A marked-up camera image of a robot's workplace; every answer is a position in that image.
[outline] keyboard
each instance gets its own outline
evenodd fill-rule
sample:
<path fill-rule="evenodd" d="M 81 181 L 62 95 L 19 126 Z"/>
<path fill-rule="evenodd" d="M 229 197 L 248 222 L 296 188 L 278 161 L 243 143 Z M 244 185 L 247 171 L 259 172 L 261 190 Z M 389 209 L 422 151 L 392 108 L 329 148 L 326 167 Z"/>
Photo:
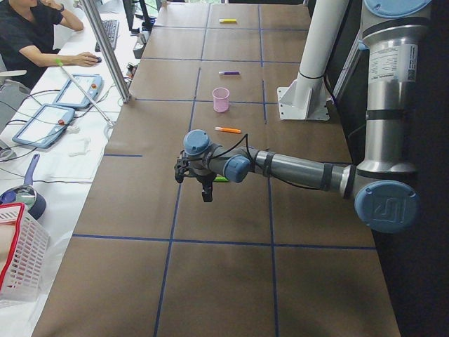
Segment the keyboard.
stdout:
<path fill-rule="evenodd" d="M 119 21 L 118 20 L 102 20 L 101 23 L 103 24 L 103 27 L 105 28 L 107 38 L 109 39 L 109 42 L 111 43 L 112 50 L 115 50 L 115 47 L 117 45 L 117 37 L 119 35 Z M 95 45 L 95 51 L 100 51 L 100 45 Z"/>

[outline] blue pan handle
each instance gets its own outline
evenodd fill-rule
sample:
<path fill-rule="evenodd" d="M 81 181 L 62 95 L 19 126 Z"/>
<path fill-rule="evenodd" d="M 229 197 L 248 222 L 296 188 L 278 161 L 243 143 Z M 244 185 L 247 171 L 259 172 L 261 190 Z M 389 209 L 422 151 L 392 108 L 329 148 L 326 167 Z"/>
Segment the blue pan handle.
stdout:
<path fill-rule="evenodd" d="M 29 163 L 27 172 L 25 174 L 25 180 L 23 182 L 24 185 L 33 185 L 33 173 L 40 156 L 41 155 L 39 153 L 36 153 L 33 156 L 33 159 L 31 159 L 31 163 Z"/>

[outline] orange marker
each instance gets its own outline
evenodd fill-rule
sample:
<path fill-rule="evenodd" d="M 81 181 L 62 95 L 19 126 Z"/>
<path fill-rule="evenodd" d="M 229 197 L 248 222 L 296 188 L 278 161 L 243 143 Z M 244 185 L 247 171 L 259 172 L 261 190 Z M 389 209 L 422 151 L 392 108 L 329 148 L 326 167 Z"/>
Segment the orange marker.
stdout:
<path fill-rule="evenodd" d="M 216 126 L 215 130 L 222 131 L 222 132 L 230 132 L 230 133 L 241 133 L 241 130 L 238 130 L 237 128 L 222 128 L 222 127 Z"/>

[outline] man's hand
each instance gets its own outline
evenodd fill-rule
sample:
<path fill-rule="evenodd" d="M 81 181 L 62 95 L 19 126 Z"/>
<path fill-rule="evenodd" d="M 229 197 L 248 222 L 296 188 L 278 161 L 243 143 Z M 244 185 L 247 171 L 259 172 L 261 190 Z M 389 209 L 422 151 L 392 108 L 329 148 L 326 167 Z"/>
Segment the man's hand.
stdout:
<path fill-rule="evenodd" d="M 92 67 L 98 63 L 98 59 L 95 55 L 89 52 L 84 52 L 73 57 L 73 63 L 82 67 Z"/>
<path fill-rule="evenodd" d="M 54 8 L 54 9 L 58 9 L 60 10 L 62 8 L 62 6 L 60 4 L 57 4 L 55 2 L 55 0 L 41 0 L 41 3 L 44 4 L 45 6 Z"/>

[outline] red basket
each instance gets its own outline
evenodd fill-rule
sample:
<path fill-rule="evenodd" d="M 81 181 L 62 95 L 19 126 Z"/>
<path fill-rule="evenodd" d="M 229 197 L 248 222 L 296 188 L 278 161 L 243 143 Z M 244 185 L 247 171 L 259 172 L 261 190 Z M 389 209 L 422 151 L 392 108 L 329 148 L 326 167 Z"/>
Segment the red basket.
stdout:
<path fill-rule="evenodd" d="M 24 204 L 0 205 L 2 225 L 13 226 L 15 232 L 6 264 L 0 271 L 0 308 L 36 299 L 49 238 Z"/>

